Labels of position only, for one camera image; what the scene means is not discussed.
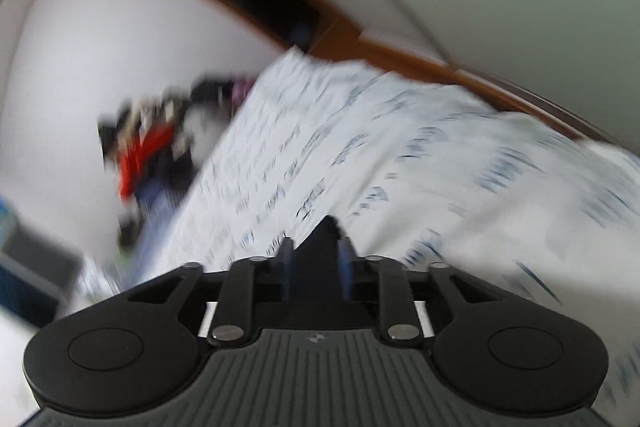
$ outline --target mattress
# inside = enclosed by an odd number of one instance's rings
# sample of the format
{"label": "mattress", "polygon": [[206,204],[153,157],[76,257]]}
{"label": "mattress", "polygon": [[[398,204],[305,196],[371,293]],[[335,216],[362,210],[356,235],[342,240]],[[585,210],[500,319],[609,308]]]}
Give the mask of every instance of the mattress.
{"label": "mattress", "polygon": [[607,345],[594,405],[640,423],[640,160],[500,113],[460,86],[296,49],[260,76],[146,278],[296,244],[327,214],[360,255],[447,261]]}

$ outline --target gray ribbed panel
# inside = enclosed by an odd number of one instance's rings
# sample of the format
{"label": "gray ribbed panel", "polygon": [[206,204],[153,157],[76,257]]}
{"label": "gray ribbed panel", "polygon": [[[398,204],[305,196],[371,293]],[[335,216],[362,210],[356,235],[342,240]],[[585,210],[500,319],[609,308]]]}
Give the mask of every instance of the gray ribbed panel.
{"label": "gray ribbed panel", "polygon": [[444,387],[417,351],[370,330],[266,330],[214,354],[193,385],[157,409],[118,419],[41,412],[28,427],[603,427],[591,410],[556,418],[503,417]]}

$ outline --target silver screw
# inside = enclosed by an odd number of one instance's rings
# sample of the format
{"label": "silver screw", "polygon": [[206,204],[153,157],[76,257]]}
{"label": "silver screw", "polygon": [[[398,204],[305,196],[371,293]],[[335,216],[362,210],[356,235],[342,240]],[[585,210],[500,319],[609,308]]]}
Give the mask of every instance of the silver screw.
{"label": "silver screw", "polygon": [[217,341],[231,342],[240,339],[244,335],[244,330],[238,326],[224,324],[211,331],[211,336]]}
{"label": "silver screw", "polygon": [[411,324],[394,324],[387,333],[395,341],[410,341],[420,335],[420,330]]}

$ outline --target wooden headboard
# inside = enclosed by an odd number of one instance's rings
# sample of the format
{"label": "wooden headboard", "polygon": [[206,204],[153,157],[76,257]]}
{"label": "wooden headboard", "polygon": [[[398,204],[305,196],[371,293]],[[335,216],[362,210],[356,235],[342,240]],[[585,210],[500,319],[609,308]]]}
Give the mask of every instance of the wooden headboard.
{"label": "wooden headboard", "polygon": [[[212,1],[221,2],[233,13],[254,24],[281,45],[283,50],[290,47],[291,43],[265,23],[264,18],[256,16],[255,12],[247,10],[236,0]],[[421,82],[458,84],[471,90],[497,110],[530,114],[571,139],[586,137],[614,142],[569,111],[503,79],[475,71],[455,70],[402,50],[362,39],[362,28],[329,0],[301,1],[318,14],[313,35],[308,40],[307,52],[311,55],[329,60],[362,58],[383,70],[397,71]]]}

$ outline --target red clothing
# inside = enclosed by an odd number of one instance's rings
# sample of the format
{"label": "red clothing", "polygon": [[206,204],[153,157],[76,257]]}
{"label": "red clothing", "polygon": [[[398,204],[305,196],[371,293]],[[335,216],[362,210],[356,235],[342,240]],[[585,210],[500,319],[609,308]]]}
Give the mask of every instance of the red clothing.
{"label": "red clothing", "polygon": [[120,197],[128,200],[136,188],[140,174],[151,156],[174,141],[173,125],[155,125],[140,143],[140,136],[132,140],[126,153],[120,156]]}

